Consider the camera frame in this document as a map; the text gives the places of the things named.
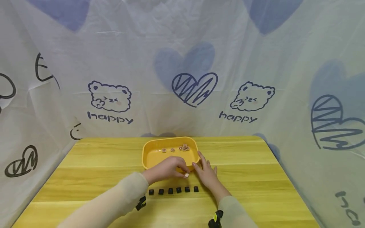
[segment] wrinkled fabric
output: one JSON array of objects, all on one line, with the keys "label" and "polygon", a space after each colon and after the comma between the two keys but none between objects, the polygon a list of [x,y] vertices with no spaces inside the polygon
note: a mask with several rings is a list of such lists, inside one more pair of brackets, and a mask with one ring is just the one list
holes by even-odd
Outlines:
[{"label": "wrinkled fabric", "polygon": [[258,135],[319,223],[360,227],[364,9],[358,0],[1,2],[0,225],[83,137]]}]

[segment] yellow plastic tray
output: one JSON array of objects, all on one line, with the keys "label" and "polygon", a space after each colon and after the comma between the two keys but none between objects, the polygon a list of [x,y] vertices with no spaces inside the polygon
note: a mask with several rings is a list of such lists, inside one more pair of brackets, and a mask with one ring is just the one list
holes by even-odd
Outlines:
[{"label": "yellow plastic tray", "polygon": [[[182,147],[183,144],[187,144],[188,147],[190,147],[190,150],[179,150],[179,146]],[[148,141],[143,146],[142,165],[145,169],[149,169],[170,156],[184,158],[186,165],[191,171],[194,170],[191,163],[198,163],[200,159],[198,155],[198,146],[194,139],[190,137],[174,137]],[[180,168],[177,168],[176,170],[180,173],[184,173]]]}]

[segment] sleeve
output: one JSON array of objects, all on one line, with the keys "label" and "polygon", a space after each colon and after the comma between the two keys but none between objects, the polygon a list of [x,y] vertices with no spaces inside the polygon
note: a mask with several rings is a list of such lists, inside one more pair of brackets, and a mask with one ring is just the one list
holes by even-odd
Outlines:
[{"label": "sleeve", "polygon": [[148,186],[141,173],[132,173],[113,188],[77,209],[58,227],[108,227],[114,220],[133,210]]},{"label": "sleeve", "polygon": [[257,228],[255,222],[233,196],[221,199],[218,209],[223,211],[223,217],[220,220],[222,228]]}]

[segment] blue heart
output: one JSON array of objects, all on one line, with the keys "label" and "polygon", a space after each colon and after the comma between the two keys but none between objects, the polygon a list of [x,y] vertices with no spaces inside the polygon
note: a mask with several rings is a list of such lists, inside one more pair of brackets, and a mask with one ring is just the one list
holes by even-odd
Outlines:
[{"label": "blue heart", "polygon": [[214,46],[205,41],[192,47],[185,58],[174,49],[167,47],[158,51],[154,67],[158,79],[166,89],[172,91],[171,80],[174,76],[180,73],[204,75],[212,67],[214,56]]},{"label": "blue heart", "polygon": [[265,141],[265,143],[268,145],[268,147],[270,148],[271,152],[274,154],[276,160],[278,162],[280,162],[280,150],[279,150],[279,148],[277,146],[275,146],[274,144],[268,143],[265,135],[263,135],[261,133],[256,133],[256,134],[253,134],[253,135],[262,138]]},{"label": "blue heart", "polygon": [[197,81],[191,74],[178,74],[171,87],[175,95],[187,105],[196,108],[213,92],[218,83],[215,73],[207,73]]},{"label": "blue heart", "polygon": [[324,63],[316,72],[310,90],[310,106],[322,95],[331,94],[343,104],[347,116],[365,116],[365,72],[347,77],[344,64],[336,59]]},{"label": "blue heart", "polygon": [[303,0],[243,0],[243,2],[257,29],[266,35],[284,24]]},{"label": "blue heart", "polygon": [[73,32],[84,25],[90,6],[90,0],[27,1]]},{"label": "blue heart", "polygon": [[154,135],[152,133],[145,133],[143,135],[141,135],[141,137],[176,137],[176,135],[172,132],[165,132],[160,134],[159,136]]},{"label": "blue heart", "polygon": [[343,119],[343,106],[334,95],[320,96],[314,102],[311,125],[320,149],[349,150],[365,144],[365,121],[355,117]]}]

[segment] bear drawing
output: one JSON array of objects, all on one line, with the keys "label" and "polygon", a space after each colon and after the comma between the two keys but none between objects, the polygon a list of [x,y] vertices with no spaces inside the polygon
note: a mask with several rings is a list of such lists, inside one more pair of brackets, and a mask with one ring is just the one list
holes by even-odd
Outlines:
[{"label": "bear drawing", "polygon": [[89,83],[91,105],[113,112],[126,112],[131,108],[132,93],[123,85],[107,85],[97,81]]},{"label": "bear drawing", "polygon": [[274,87],[263,87],[252,82],[246,82],[238,89],[238,94],[230,107],[240,111],[256,111],[265,107],[274,94]]}]

